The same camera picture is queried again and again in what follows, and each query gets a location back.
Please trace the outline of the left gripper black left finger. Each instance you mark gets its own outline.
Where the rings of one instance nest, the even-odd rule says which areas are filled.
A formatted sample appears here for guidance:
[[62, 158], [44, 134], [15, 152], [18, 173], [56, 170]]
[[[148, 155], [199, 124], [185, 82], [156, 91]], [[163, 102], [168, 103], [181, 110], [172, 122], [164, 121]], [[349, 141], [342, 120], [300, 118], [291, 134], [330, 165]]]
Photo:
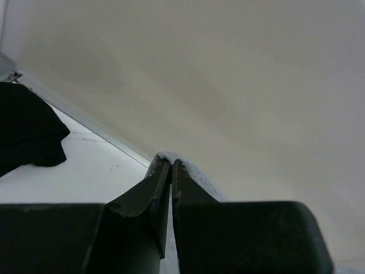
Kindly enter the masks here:
[[165, 258], [171, 164], [152, 173], [103, 208], [86, 273], [159, 273]]

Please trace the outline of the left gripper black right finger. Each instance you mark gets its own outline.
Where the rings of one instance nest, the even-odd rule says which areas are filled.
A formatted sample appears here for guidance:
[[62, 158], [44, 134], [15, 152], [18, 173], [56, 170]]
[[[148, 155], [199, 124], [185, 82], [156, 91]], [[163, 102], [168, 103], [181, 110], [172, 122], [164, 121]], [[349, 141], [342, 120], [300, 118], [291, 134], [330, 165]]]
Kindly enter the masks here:
[[333, 273], [316, 218], [295, 201], [220, 202], [184, 163], [172, 173], [181, 273]]

